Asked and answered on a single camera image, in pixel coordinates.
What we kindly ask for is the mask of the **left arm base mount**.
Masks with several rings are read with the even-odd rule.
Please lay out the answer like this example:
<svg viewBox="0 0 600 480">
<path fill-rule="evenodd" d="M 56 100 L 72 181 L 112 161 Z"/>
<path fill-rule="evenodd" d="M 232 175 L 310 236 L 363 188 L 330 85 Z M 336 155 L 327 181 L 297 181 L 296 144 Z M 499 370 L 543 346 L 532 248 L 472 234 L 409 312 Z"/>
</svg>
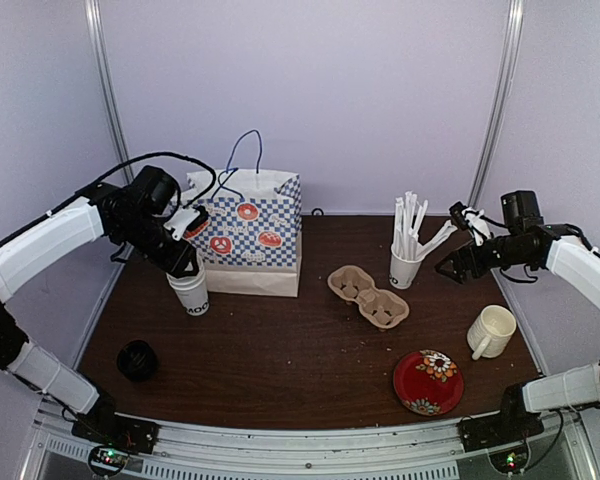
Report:
<svg viewBox="0 0 600 480">
<path fill-rule="evenodd" d="M 133 454 L 151 454 L 154 450 L 159 425 L 119 414 L 108 395 L 101 395 L 87 413 L 76 413 L 74 417 L 71 433 L 75 437 Z"/>
</svg>

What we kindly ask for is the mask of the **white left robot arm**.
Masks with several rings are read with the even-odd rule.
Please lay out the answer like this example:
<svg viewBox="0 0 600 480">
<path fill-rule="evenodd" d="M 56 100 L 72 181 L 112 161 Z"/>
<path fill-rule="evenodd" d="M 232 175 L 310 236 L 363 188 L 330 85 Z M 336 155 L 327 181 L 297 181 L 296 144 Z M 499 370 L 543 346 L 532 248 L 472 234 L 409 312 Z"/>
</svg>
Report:
<svg viewBox="0 0 600 480">
<path fill-rule="evenodd" d="M 77 414 L 103 444 L 124 433 L 118 415 L 100 405 L 102 393 L 89 380 L 36 344 L 7 311 L 7 302 L 39 273 L 74 250 L 108 238 L 133 246 L 174 278 L 199 271 L 196 250 L 185 238 L 208 215 L 180 203 L 178 183 L 146 166 L 124 187 L 97 182 L 0 242 L 0 370 L 17 376 Z"/>
</svg>

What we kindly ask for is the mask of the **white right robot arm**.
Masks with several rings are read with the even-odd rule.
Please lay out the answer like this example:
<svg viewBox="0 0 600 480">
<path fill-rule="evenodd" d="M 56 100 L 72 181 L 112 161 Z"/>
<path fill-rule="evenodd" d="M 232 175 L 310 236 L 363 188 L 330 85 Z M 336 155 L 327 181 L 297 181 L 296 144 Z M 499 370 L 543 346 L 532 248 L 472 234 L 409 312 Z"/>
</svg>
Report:
<svg viewBox="0 0 600 480">
<path fill-rule="evenodd" d="M 600 311 L 600 254 L 570 224 L 533 225 L 523 233 L 474 240 L 447 254 L 435 271 L 462 284 L 493 269 L 545 269 L 561 278 Z M 531 424 L 531 414 L 600 405 L 600 360 L 513 387 L 515 403 L 493 419 L 499 440 L 515 440 Z"/>
</svg>

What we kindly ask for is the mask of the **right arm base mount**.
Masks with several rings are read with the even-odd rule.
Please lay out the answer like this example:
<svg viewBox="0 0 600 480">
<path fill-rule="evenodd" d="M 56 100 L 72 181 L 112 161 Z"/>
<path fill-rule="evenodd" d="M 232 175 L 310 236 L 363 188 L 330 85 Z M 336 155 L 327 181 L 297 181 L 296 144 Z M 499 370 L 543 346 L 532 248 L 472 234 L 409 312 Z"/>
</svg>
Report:
<svg viewBox="0 0 600 480">
<path fill-rule="evenodd" d="M 523 441 L 544 432 L 539 413 L 529 413 L 522 384 L 505 389 L 500 410 L 495 414 L 461 420 L 458 433 L 466 452 Z"/>
</svg>

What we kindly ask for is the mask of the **white paper coffee cup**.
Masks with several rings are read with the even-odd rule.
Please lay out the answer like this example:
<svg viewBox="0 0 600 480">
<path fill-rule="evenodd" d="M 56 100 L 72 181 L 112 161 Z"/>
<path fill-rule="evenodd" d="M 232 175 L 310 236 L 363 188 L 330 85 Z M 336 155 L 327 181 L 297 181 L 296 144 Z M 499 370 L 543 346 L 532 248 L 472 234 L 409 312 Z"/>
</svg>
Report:
<svg viewBox="0 0 600 480">
<path fill-rule="evenodd" d="M 201 316 L 209 310 L 205 271 L 200 270 L 196 276 L 176 278 L 166 275 L 166 278 L 188 315 Z"/>
</svg>

